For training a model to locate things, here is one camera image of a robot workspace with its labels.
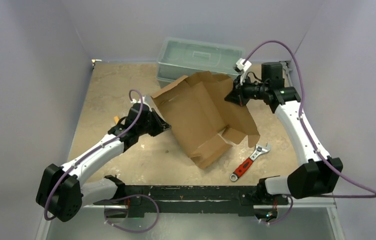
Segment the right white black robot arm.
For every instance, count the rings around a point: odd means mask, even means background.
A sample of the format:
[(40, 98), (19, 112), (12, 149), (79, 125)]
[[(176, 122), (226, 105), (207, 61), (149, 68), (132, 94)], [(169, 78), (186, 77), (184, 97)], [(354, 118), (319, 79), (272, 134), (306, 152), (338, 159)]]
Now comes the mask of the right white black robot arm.
[(287, 176), (262, 178), (253, 194), (267, 204), (276, 196), (287, 195), (296, 199), (321, 197), (333, 192), (343, 169), (340, 158), (330, 153), (313, 137), (310, 124), (303, 110), (301, 98), (292, 86), (285, 86), (283, 65), (266, 62), (261, 67), (261, 77), (252, 81), (249, 77), (251, 63), (240, 58), (234, 65), (238, 76), (225, 101), (246, 106), (249, 100), (262, 100), (284, 126), (294, 147), (299, 166)]

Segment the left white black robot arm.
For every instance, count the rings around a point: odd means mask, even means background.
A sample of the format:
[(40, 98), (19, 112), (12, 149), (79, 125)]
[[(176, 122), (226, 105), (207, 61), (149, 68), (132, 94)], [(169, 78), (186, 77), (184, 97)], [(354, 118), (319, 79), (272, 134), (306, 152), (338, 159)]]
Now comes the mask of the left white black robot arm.
[(126, 116), (120, 117), (104, 137), (82, 155), (60, 166), (50, 164), (42, 174), (35, 201), (43, 207), (47, 221), (72, 219), (87, 195), (82, 191), (86, 181), (101, 167), (120, 156), (143, 135), (155, 137), (167, 130), (167, 123), (154, 108), (135, 101)]

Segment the brown cardboard box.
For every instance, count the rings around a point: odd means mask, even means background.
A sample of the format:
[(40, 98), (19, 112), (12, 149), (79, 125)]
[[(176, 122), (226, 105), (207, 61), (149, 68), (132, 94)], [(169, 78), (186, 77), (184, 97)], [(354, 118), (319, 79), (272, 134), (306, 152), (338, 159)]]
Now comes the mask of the brown cardboard box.
[(233, 79), (209, 71), (182, 76), (151, 98), (186, 155), (204, 169), (244, 138), (254, 147), (260, 134), (245, 106), (225, 101)]

